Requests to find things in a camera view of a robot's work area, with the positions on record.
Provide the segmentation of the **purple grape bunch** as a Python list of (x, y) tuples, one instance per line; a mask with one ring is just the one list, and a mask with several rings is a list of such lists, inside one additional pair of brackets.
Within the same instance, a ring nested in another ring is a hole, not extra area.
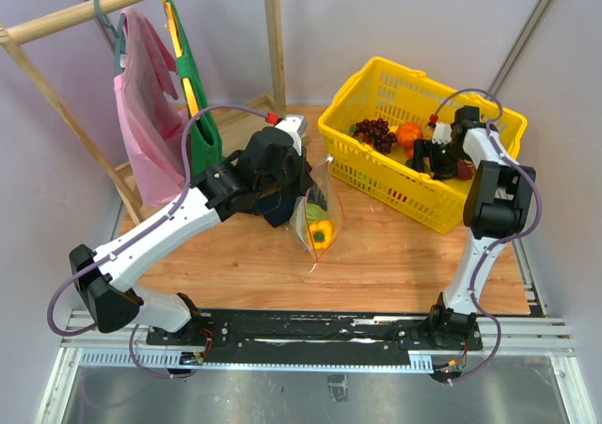
[(397, 143), (395, 133), (382, 118), (363, 119), (355, 123), (350, 127), (350, 135), (381, 154), (391, 154), (393, 146)]

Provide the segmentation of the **teal clothes hanger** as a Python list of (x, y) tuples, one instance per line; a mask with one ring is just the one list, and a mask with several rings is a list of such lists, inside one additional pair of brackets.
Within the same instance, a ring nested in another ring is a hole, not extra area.
[(103, 13), (100, 6), (100, 0), (93, 0), (96, 19), (108, 35), (109, 42), (113, 49), (114, 75), (121, 75), (127, 64), (127, 40), (125, 34), (126, 15), (121, 12), (117, 24), (112, 24), (108, 17)]

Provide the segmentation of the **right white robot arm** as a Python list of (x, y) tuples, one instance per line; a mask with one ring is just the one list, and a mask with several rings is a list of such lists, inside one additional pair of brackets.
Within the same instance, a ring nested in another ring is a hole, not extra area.
[(507, 243), (526, 225), (535, 170), (520, 166), (501, 145), (499, 132), (482, 122), (476, 106), (455, 111), (450, 140), (414, 142), (410, 166), (435, 180), (460, 174), (468, 161), (476, 171), (467, 193), (463, 224), (467, 243), (451, 283), (431, 306), (424, 321), (408, 330), (411, 347), (467, 348), (475, 338), (480, 298), (490, 271)]

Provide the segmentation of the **purple eggplant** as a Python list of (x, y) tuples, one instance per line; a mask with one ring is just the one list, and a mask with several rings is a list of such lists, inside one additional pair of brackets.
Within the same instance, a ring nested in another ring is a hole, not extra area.
[(473, 178), (475, 173), (475, 167), (472, 163), (465, 161), (458, 161), (457, 167), (457, 178), (462, 181), (469, 181)]

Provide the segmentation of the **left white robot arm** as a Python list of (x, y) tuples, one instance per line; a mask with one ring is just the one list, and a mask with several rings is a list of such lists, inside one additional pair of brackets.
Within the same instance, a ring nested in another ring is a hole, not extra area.
[(253, 134), (243, 150), (208, 166), (176, 200), (116, 240), (95, 250), (71, 251), (76, 281), (98, 330), (112, 333), (130, 323), (158, 327), (183, 345), (201, 333), (197, 308), (183, 293), (144, 288), (138, 279), (156, 262), (237, 212), (252, 212), (266, 197), (302, 196), (311, 179), (302, 140), (284, 123)]

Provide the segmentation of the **pink shirt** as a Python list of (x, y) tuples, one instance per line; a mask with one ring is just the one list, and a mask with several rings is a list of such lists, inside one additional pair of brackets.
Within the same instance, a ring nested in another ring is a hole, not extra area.
[(166, 205), (183, 188), (182, 131), (187, 113), (171, 103), (179, 98), (171, 74), (176, 61), (151, 22), (128, 7), (127, 64), (114, 77), (119, 126), (144, 205)]

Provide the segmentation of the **yellow clothes hanger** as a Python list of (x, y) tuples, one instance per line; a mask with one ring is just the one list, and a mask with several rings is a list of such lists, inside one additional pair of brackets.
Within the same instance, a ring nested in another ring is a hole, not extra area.
[[(175, 18), (172, 3), (168, 0), (161, 0), (166, 14), (166, 30), (169, 32), (176, 60), (182, 60), (182, 45), (179, 36), (179, 27)], [(182, 76), (178, 71), (179, 78), (182, 83), (182, 89), (186, 99), (186, 105), (191, 117), (198, 111), (198, 103), (194, 94), (192, 83), (188, 77)]]

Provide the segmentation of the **orange tangerines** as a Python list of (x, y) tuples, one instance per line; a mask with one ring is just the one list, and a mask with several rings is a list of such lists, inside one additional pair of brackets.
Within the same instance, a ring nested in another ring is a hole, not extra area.
[(398, 145), (404, 150), (407, 157), (412, 156), (412, 149), (416, 139), (423, 138), (421, 126), (414, 121), (407, 121), (398, 127), (395, 132)]

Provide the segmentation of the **clear zip top bag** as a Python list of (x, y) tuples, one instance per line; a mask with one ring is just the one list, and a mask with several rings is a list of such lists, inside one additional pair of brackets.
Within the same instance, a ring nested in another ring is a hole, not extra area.
[(341, 200), (334, 189), (330, 167), (334, 157), (328, 154), (311, 169), (312, 185), (299, 197), (289, 221), (294, 238), (311, 254), (317, 264), (326, 251), (337, 241), (344, 221)]

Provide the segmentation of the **yellow plastic basket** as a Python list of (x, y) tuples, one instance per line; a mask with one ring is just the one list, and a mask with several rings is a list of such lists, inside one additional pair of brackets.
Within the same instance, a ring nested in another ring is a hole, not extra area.
[(424, 172), (412, 169), (415, 141), (448, 143), (448, 126), (464, 105), (479, 107), (483, 119), (495, 119), (501, 144), (512, 156), (528, 126), (524, 116), (499, 110), (475, 92), (452, 93), (423, 71), (371, 58), (318, 119), (334, 158), (331, 174), (438, 233), (449, 232), (462, 219), (474, 165), (454, 162), (451, 178), (438, 181), (431, 162)]

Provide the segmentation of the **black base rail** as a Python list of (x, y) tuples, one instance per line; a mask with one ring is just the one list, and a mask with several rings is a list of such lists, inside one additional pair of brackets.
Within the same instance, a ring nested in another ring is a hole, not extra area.
[(152, 346), (200, 347), (212, 362), (253, 365), (400, 366), (412, 351), (470, 352), (482, 346), (475, 316), (208, 308), (181, 331), (153, 326)]

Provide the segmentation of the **wooden clothes rack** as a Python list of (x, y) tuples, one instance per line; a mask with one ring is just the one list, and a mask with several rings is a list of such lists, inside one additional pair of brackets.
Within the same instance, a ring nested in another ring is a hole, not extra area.
[[(1, 44), (116, 186), (134, 223), (175, 196), (183, 167), (194, 173), (221, 160), (242, 132), (274, 124), (286, 109), (279, 0), (264, 0), (273, 95), (213, 117), (182, 20), (172, 0), (89, 0), (1, 29)], [(114, 166), (86, 133), (23, 44), (92, 19), (114, 37), (114, 92), (128, 162)], [(239, 133), (221, 130), (240, 122)]]

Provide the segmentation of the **yellow bell pepper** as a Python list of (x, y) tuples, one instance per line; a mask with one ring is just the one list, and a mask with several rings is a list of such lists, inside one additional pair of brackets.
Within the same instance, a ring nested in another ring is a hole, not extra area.
[(315, 250), (325, 250), (334, 241), (335, 229), (329, 219), (315, 220), (309, 223), (309, 237)]

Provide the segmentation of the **dark navy cloth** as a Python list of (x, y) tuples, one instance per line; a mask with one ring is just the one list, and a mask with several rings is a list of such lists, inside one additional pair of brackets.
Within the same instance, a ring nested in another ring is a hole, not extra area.
[(302, 192), (291, 188), (265, 189), (260, 191), (259, 198), (246, 213), (262, 216), (271, 227), (278, 228), (290, 221), (296, 202), (302, 195)]

